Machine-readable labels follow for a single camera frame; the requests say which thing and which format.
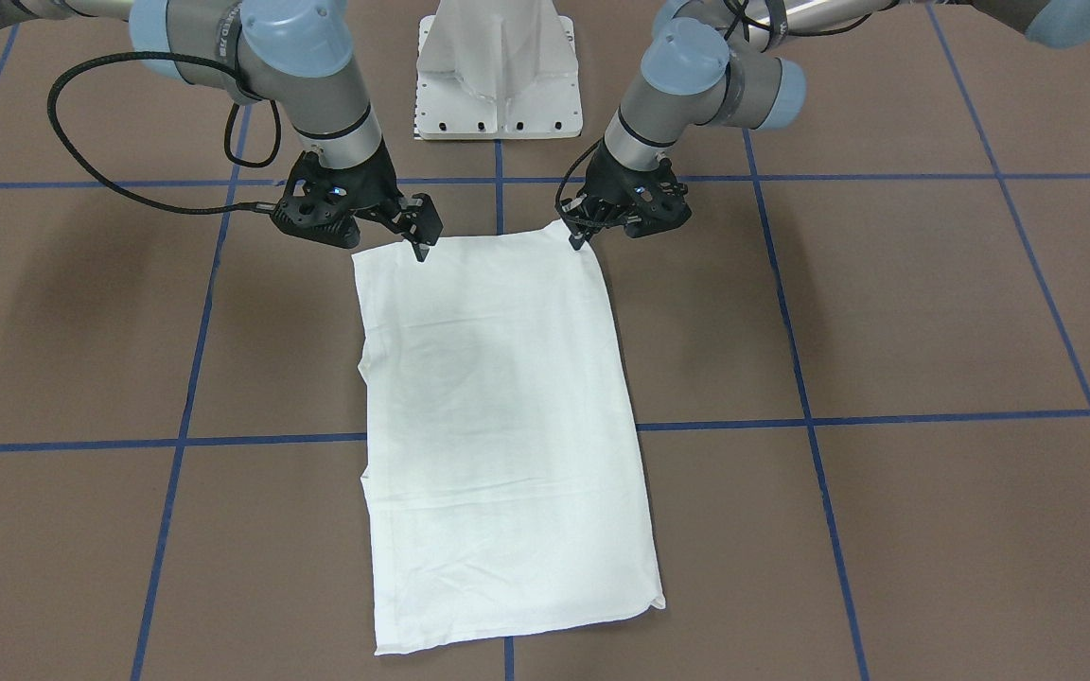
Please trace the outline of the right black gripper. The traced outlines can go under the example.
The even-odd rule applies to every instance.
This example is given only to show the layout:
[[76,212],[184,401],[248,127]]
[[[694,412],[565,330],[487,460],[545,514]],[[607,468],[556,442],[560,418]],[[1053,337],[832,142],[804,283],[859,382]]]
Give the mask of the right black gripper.
[[440,212],[428,194],[402,197],[389,151],[376,151],[363,163],[348,168],[322,165],[322,172],[330,184],[329,195],[334,197],[336,190],[342,191],[340,198],[325,199],[330,218],[359,215],[380,221],[395,236],[411,245],[419,263],[427,260],[431,247],[443,235]]

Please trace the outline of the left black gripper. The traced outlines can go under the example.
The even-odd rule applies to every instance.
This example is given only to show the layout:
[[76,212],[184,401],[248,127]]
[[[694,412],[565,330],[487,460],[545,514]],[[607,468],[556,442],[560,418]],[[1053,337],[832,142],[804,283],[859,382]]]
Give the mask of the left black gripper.
[[631,171],[653,171],[663,160],[655,155],[654,167],[635,169],[620,165],[608,150],[605,142],[598,142],[589,159],[583,184],[584,205],[564,205],[564,224],[570,229],[570,243],[576,252],[583,250],[593,238],[598,236],[609,223],[628,216],[630,199],[625,190]]

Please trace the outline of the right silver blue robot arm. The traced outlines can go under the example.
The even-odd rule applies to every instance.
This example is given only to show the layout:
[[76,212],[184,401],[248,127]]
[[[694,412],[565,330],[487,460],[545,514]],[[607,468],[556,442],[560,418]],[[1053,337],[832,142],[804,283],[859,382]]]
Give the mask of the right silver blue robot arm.
[[235,107],[268,102],[288,119],[303,151],[277,202],[225,205],[264,212],[286,236],[354,250],[359,221],[385,224],[417,260],[443,233],[427,194],[405,197],[346,24],[344,1],[0,1],[1,27],[31,19],[121,19],[132,50],[70,68],[49,89],[49,125],[105,189],[118,185],[78,153],[58,120],[58,98],[92,69],[143,61],[154,72],[221,89]]

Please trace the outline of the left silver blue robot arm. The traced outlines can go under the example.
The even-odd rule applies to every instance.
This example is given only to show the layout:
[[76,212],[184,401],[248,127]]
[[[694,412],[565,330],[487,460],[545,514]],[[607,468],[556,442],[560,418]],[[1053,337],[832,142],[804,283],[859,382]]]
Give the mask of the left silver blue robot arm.
[[891,279],[1029,253],[1090,266],[1090,39],[1054,50],[972,5],[899,7],[754,60],[797,74],[804,111],[752,133],[765,215],[697,186],[693,228],[756,224],[785,266]]

